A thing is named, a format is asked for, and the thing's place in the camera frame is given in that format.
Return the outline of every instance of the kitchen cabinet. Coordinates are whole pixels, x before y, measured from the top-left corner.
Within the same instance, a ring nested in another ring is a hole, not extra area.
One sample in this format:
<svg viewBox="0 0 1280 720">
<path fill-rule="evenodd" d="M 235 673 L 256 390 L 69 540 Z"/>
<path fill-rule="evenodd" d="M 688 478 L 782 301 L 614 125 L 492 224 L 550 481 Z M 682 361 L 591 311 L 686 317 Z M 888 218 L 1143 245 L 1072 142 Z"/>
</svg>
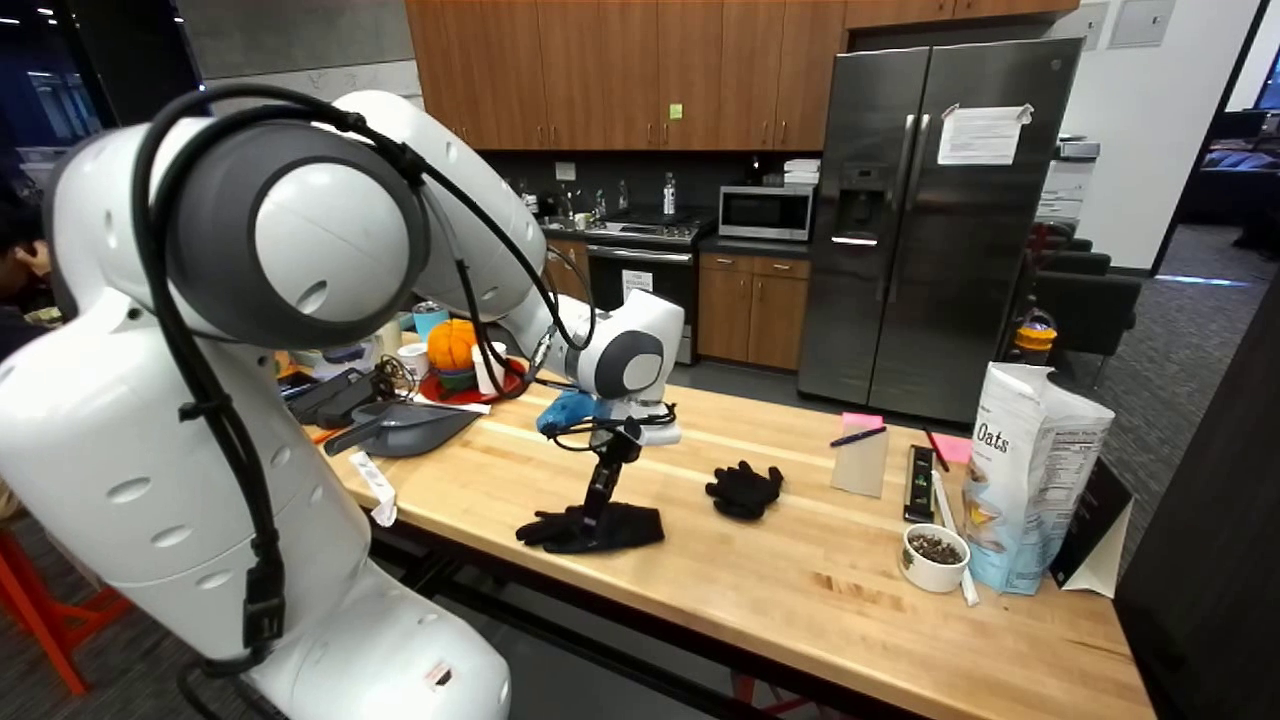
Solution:
<svg viewBox="0 0 1280 720">
<path fill-rule="evenodd" d="M 848 27 L 1064 18 L 1081 0 L 843 0 Z"/>
<path fill-rule="evenodd" d="M 583 239 L 550 239 L 543 281 L 553 291 L 591 301 L 591 257 Z"/>
<path fill-rule="evenodd" d="M 943 25 L 954 18 L 955 0 L 843 0 L 848 27 Z"/>
<path fill-rule="evenodd" d="M 751 310 L 750 257 L 699 257 L 697 272 L 697 354 L 750 361 Z"/>
<path fill-rule="evenodd" d="M 790 0 L 782 25 L 777 88 L 782 148 L 819 151 L 829 135 L 831 62 L 843 54 L 843 0 Z"/>
<path fill-rule="evenodd" d="M 807 259 L 757 257 L 750 361 L 801 370 Z"/>
<path fill-rule="evenodd" d="M 1081 0 L 955 0 L 955 21 L 983 18 L 1064 18 L 1081 10 Z"/>
<path fill-rule="evenodd" d="M 805 296 L 807 259 L 706 254 L 697 354 L 801 370 Z"/>
<path fill-rule="evenodd" d="M 819 151 L 843 0 L 406 0 L 423 103 L 486 151 Z"/>
</svg>

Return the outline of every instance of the red chair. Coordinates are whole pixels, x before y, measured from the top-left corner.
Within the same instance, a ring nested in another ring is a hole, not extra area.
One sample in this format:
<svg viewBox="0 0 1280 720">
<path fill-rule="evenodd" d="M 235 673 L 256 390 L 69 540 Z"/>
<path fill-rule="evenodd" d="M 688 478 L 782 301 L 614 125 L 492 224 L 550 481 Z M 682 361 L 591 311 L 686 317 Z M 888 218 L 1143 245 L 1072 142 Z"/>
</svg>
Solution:
<svg viewBox="0 0 1280 720">
<path fill-rule="evenodd" d="M 74 697 L 87 697 L 74 653 L 102 627 L 118 624 L 126 611 L 129 605 L 118 593 L 96 593 L 87 605 L 54 600 L 25 543 L 0 522 L 0 617 L 16 617 L 21 627 L 37 635 L 43 660 Z"/>
</svg>

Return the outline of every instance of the refrigerator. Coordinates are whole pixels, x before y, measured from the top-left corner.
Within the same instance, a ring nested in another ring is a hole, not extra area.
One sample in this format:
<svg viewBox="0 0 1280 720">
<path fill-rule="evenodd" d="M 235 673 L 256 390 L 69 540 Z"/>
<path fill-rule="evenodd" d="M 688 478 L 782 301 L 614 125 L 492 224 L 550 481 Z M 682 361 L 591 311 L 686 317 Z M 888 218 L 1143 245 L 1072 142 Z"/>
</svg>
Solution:
<svg viewBox="0 0 1280 720">
<path fill-rule="evenodd" d="M 839 54 L 801 393 L 971 421 L 1081 40 Z"/>
</svg>

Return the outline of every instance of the paper sign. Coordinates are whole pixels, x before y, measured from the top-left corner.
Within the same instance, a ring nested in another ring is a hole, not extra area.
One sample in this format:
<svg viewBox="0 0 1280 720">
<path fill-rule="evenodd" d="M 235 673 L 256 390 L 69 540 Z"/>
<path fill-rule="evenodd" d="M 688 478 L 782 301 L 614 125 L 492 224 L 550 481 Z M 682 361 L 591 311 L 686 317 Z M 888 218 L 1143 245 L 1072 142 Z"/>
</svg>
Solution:
<svg viewBox="0 0 1280 720">
<path fill-rule="evenodd" d="M 652 272 L 634 272 L 634 267 L 624 267 L 624 296 L 638 291 L 638 287 L 641 287 L 641 291 L 652 291 Z"/>
<path fill-rule="evenodd" d="M 967 436 L 943 436 L 943 431 L 928 431 L 932 449 L 943 455 L 949 467 L 967 464 L 971 455 L 971 441 Z"/>
<path fill-rule="evenodd" d="M 1012 164 L 1034 110 L 954 110 L 936 146 L 936 164 Z"/>
</svg>

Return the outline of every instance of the wooden tabletop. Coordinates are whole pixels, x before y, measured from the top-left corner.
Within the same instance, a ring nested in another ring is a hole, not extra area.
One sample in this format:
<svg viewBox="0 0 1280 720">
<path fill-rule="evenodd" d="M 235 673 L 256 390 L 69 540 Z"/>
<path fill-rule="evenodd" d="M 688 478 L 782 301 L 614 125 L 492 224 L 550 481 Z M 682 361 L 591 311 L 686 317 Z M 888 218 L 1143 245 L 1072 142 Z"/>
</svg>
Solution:
<svg viewBox="0 0 1280 720">
<path fill-rule="evenodd" d="M 579 505 L 597 464 L 531 431 L 550 401 L 531 390 L 423 461 L 380 461 L 401 522 L 922 716 L 1153 716 L 1110 600 L 1050 580 L 1034 600 L 982 587 L 967 610 L 902 578 L 922 431 L 888 431 L 885 496 L 863 499 L 831 487 L 831 418 L 670 390 L 686 441 L 643 449 L 615 487 L 661 510 L 670 540 L 550 557 L 518 530 Z M 712 467 L 738 461 L 790 478 L 760 524 L 733 524 L 706 496 Z M 332 467 L 370 499 L 346 455 Z"/>
</svg>

